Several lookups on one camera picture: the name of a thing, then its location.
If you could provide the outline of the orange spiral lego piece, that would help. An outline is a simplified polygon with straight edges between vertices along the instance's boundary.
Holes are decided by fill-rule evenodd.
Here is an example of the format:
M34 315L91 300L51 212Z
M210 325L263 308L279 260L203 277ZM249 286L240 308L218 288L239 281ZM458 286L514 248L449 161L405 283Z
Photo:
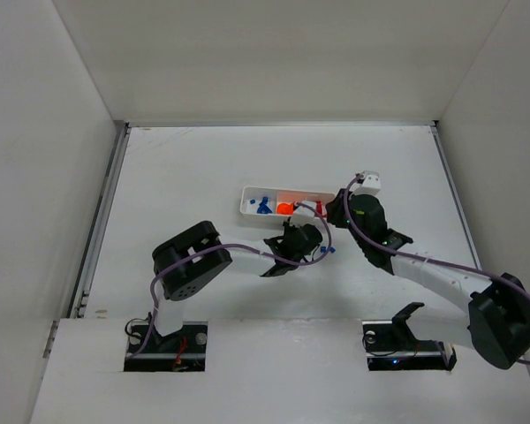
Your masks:
M276 212L279 215L284 216L291 216L294 211L294 204L293 203L278 203L276 207Z

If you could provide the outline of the large blue curved lego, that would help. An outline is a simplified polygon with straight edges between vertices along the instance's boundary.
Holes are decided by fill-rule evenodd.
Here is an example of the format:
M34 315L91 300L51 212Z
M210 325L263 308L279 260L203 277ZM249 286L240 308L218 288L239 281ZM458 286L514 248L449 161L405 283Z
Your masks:
M269 198L264 196L259 203L257 208L257 213L260 215L268 215L272 213L272 210L269 207Z

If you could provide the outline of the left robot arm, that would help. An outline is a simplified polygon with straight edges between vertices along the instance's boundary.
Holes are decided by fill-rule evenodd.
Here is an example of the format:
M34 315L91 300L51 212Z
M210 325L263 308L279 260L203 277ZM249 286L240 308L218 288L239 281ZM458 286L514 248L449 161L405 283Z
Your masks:
M321 232L309 223L284 223L281 235L257 241L222 237L210 221L197 223L152 253L153 332L166 337L179 331L183 326L182 309L164 303L191 298L230 265L242 274L280 277L303 264L314 263L313 252L322 243Z

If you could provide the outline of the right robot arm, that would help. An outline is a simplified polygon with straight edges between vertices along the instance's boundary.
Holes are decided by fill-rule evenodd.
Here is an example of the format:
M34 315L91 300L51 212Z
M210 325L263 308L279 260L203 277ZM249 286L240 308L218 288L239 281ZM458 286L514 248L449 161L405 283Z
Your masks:
M328 222L346 228L371 265L419 284L458 309L443 314L412 302L388 321L367 322L367 352L394 356L427 344L448 356L458 344L500 369L524 360L530 349L530 295L515 276L431 258L412 238L389 227L380 201L371 194L341 189L326 209Z

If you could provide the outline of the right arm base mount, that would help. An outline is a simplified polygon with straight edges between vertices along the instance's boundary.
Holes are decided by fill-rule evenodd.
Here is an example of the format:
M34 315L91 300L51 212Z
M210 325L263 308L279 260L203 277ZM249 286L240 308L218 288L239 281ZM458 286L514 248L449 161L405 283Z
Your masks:
M451 344L420 340L407 326L414 312L422 307L422 302L412 302L389 320L362 322L361 343L369 371L453 370L458 358Z

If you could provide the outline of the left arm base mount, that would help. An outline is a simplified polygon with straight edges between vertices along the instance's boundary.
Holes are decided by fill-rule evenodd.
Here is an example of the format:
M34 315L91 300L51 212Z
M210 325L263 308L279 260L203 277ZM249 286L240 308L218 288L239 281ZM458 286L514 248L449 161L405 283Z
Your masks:
M131 319L125 324L127 345L125 372L199 373L206 368L208 324L184 322L181 329L161 336L153 329L149 338L151 314Z

